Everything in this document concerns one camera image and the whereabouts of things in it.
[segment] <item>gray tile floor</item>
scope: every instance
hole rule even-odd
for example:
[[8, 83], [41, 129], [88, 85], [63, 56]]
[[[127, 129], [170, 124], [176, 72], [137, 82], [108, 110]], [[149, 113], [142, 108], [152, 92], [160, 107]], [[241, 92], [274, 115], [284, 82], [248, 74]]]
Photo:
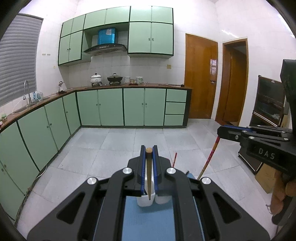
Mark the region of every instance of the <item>gray tile floor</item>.
[[[110, 177], [140, 154], [141, 145], [157, 145], [159, 155], [183, 172], [199, 175], [214, 145], [219, 124], [214, 120], [189, 119], [186, 129], [94, 129], [81, 128], [37, 181], [21, 212], [18, 230], [27, 237], [44, 216], [88, 177]], [[220, 140], [204, 176], [215, 181], [231, 198], [256, 219], [270, 234], [271, 222], [266, 194], [254, 175], [239, 159], [238, 143]]]

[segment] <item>wooden stick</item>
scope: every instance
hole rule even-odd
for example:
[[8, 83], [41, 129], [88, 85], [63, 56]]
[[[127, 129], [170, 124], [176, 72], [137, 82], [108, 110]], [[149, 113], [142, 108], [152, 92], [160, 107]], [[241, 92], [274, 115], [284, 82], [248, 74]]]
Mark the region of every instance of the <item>wooden stick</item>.
[[176, 158], [177, 158], [177, 153], [175, 153], [175, 158], [174, 158], [174, 162], [173, 162], [173, 166], [172, 167], [175, 166]]
[[152, 181], [152, 148], [146, 148], [146, 170], [147, 170], [147, 187], [148, 197], [151, 200], [151, 181]]
[[209, 165], [210, 160], [212, 159], [212, 156], [213, 156], [213, 154], [214, 154], [214, 152], [215, 152], [215, 150], [216, 150], [216, 148], [217, 148], [217, 145], [218, 145], [219, 141], [220, 141], [220, 137], [217, 137], [217, 139], [216, 139], [216, 141], [215, 141], [215, 144], [214, 144], [214, 146], [213, 146], [213, 149], [212, 149], [212, 151], [211, 151], [209, 157], [207, 158], [207, 161], [206, 161], [206, 163], [205, 163], [205, 165], [204, 165], [202, 171], [200, 172], [200, 174], [199, 174], [199, 176], [198, 176], [198, 178], [197, 178], [198, 180], [200, 180], [200, 178], [202, 177], [203, 173], [205, 172], [205, 169], [206, 169], [207, 166]]

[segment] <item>gray blind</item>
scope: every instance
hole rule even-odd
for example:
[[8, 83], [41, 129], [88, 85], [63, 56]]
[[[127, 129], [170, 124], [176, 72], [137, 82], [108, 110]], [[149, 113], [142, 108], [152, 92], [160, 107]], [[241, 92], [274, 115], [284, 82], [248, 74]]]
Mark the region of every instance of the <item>gray blind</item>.
[[0, 106], [36, 90], [36, 53], [42, 20], [17, 15], [0, 40]]

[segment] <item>pot lid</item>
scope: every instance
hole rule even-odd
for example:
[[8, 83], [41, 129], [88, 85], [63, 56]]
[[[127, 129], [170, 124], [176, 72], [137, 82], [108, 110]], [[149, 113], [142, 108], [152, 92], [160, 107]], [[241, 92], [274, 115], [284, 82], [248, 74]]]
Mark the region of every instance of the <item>pot lid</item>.
[[95, 73], [91, 78], [98, 78], [98, 77], [101, 77], [101, 75]]
[[114, 73], [113, 75], [109, 76], [108, 78], [122, 78], [122, 76], [116, 75], [116, 73]]

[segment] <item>door frame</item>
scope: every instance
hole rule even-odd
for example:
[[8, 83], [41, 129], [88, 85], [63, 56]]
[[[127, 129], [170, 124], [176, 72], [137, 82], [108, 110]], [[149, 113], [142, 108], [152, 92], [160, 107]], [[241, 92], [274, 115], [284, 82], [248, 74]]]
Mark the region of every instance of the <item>door frame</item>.
[[221, 78], [221, 88], [220, 88], [220, 95], [219, 95], [219, 103], [216, 113], [215, 121], [217, 121], [221, 125], [225, 125], [226, 122], [223, 121], [225, 109], [226, 109], [226, 103], [228, 99], [228, 91], [229, 91], [229, 78], [230, 78], [230, 58], [226, 56], [226, 45], [233, 44], [233, 43], [239, 43], [244, 42], [246, 44], [246, 50], [247, 50], [247, 74], [246, 74], [246, 84], [244, 89], [244, 100], [243, 105], [241, 108], [241, 112], [239, 115], [239, 123], [242, 117], [242, 111], [244, 108], [244, 103], [246, 99], [246, 93], [247, 93], [247, 86], [248, 86], [248, 77], [249, 77], [249, 48], [248, 48], [248, 39], [238, 39], [234, 41], [229, 41], [226, 43], [223, 43], [223, 60], [222, 60], [222, 78]]
[[202, 37], [202, 36], [195, 35], [195, 34], [185, 33], [185, 74], [184, 74], [184, 84], [185, 84], [185, 81], [186, 81], [185, 80], [185, 76], [186, 76], [186, 43], [187, 43], [188, 36], [194, 36], [194, 37], [198, 37], [200, 39], [209, 40], [211, 42], [214, 42], [216, 44], [216, 46], [217, 46], [216, 75], [215, 75], [215, 80], [214, 80], [214, 82], [215, 82], [215, 89], [214, 89], [214, 93], [213, 93], [213, 102], [211, 103], [212, 110], [211, 110], [211, 113], [209, 115], [209, 119], [211, 119], [212, 113], [213, 113], [213, 109], [214, 109], [216, 89], [217, 89], [217, 80], [218, 80], [218, 64], [219, 64], [219, 48], [218, 47], [219, 47], [219, 43], [217, 41], [215, 41], [215, 40], [212, 40], [212, 39], [209, 39], [209, 38], [206, 38], [206, 37]]

